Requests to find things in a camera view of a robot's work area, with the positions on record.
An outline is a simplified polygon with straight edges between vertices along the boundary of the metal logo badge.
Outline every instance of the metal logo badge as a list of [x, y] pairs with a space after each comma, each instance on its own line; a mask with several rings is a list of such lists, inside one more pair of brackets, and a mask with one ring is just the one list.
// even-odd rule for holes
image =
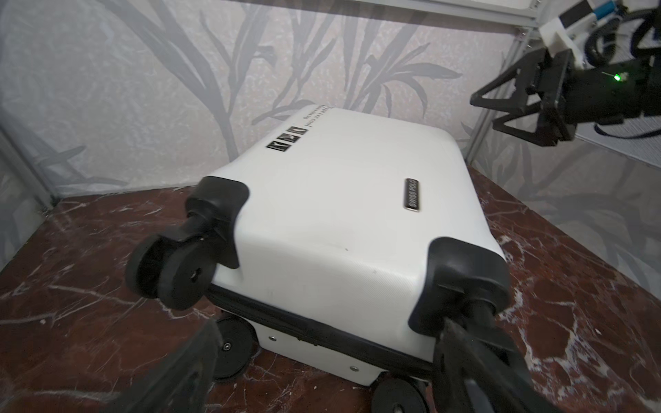
[[404, 208], [409, 211], [420, 211], [420, 183], [411, 178], [404, 181]]

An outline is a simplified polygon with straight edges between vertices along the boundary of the black strap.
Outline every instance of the black strap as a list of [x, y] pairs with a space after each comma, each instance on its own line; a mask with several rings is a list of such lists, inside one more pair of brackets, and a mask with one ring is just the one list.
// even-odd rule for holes
[[661, 129], [657, 130], [652, 130], [649, 132], [641, 133], [640, 135], [633, 135], [633, 136], [617, 136], [617, 135], [611, 135], [610, 133], [606, 132], [605, 130], [601, 129], [599, 125], [594, 124], [594, 131], [600, 134], [601, 136], [609, 136], [609, 137], [616, 137], [617, 139], [645, 139], [647, 137], [655, 137], [655, 136], [660, 136], [661, 135]]

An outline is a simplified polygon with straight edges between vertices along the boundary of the black cable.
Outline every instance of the black cable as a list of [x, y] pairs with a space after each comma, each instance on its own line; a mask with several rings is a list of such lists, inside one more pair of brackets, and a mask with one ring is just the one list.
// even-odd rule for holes
[[657, 130], [652, 130], [649, 132], [644, 132], [639, 135], [633, 135], [633, 136], [618, 136], [618, 135], [611, 135], [610, 133], [606, 132], [605, 130], [601, 129], [599, 125], [594, 124], [594, 131], [600, 134], [601, 136], [608, 136], [608, 137], [616, 137], [617, 139], [645, 139], [648, 137], [655, 137], [655, 136], [661, 136], [661, 129]]
[[[594, 67], [607, 65], [615, 55], [617, 31], [622, 23], [632, 20], [647, 19], [656, 12], [656, 9], [636, 10], [631, 13], [623, 11], [623, 15], [609, 20], [603, 26], [595, 29], [585, 42], [585, 58]], [[603, 38], [603, 51], [598, 48], [598, 40]]]

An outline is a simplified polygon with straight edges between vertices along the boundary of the caster wheel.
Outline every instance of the caster wheel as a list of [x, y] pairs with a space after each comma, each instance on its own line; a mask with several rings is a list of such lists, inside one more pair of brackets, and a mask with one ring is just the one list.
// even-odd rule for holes
[[140, 297], [156, 298], [166, 249], [158, 235], [150, 235], [137, 245], [126, 263], [125, 280], [131, 291]]
[[233, 315], [216, 322], [223, 343], [218, 349], [214, 380], [217, 383], [234, 381], [248, 368], [257, 350], [257, 334], [246, 320]]
[[184, 244], [163, 264], [158, 297], [171, 309], [189, 309], [204, 296], [214, 273], [215, 260], [206, 245], [200, 241]]
[[371, 413], [429, 413], [429, 405], [419, 386], [409, 380], [390, 378], [374, 390]]

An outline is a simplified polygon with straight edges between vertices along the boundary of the black wheel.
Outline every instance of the black wheel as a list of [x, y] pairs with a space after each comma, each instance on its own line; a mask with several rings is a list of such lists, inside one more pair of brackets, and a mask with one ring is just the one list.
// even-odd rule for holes
[[374, 390], [371, 413], [429, 413], [424, 387], [406, 379], [386, 379]]
[[178, 247], [166, 260], [158, 281], [158, 297], [174, 310], [191, 308], [203, 296], [215, 273], [215, 260], [200, 241]]
[[218, 350], [214, 380], [218, 383], [234, 381], [248, 367], [257, 350], [257, 334], [246, 320], [227, 315], [216, 323], [223, 343]]
[[149, 235], [131, 253], [124, 278], [129, 289], [140, 297], [156, 298], [165, 249], [158, 235]]

